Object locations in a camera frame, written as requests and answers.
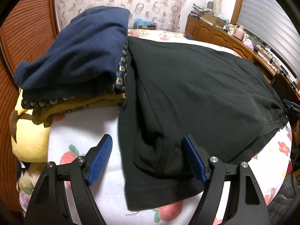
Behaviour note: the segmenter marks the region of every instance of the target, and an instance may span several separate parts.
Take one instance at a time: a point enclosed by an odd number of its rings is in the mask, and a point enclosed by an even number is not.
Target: wooden dresser
[[[242,58],[252,61],[262,71],[269,84],[276,75],[276,72],[267,64],[267,62],[256,52],[253,52],[245,46],[241,40],[200,19],[188,16],[185,34],[197,41],[207,42],[232,49]]]

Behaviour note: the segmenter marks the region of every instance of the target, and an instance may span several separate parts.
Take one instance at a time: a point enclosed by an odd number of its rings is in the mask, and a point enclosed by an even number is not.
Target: metal screw
[[[247,162],[242,162],[242,163],[241,163],[241,165],[242,165],[242,167],[243,167],[243,168],[247,168],[247,167],[249,167],[249,165],[248,165],[248,163],[247,163]]]
[[[53,167],[54,164],[55,164],[54,162],[48,162],[47,167]]]
[[[84,157],[80,156],[76,158],[77,162],[83,162],[84,161]]]
[[[210,158],[210,161],[211,161],[211,162],[218,162],[218,158],[217,158],[217,157],[211,157],[211,158]]]

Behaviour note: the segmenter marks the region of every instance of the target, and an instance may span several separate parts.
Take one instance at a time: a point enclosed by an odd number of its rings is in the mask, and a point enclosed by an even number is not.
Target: blue gripper pad
[[[211,173],[208,162],[208,153],[204,148],[197,146],[190,135],[185,135],[181,144],[196,180],[202,185],[205,185],[210,178]]]
[[[89,186],[97,181],[104,169],[113,148],[113,139],[105,134],[96,147],[90,148],[85,158],[84,178]]]

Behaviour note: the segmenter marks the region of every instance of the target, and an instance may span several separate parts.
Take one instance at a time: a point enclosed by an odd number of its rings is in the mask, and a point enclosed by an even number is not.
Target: wooden headboard
[[[0,199],[12,211],[20,211],[8,124],[19,95],[13,74],[21,61],[37,60],[54,42],[54,8],[54,0],[20,0],[0,28]]]

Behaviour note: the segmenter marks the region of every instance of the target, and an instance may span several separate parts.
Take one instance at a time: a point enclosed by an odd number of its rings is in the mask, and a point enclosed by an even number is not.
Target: black t-shirt
[[[252,62],[181,43],[128,38],[119,142],[128,208],[149,209],[203,191],[181,150],[191,134],[225,163],[249,161],[287,123]]]

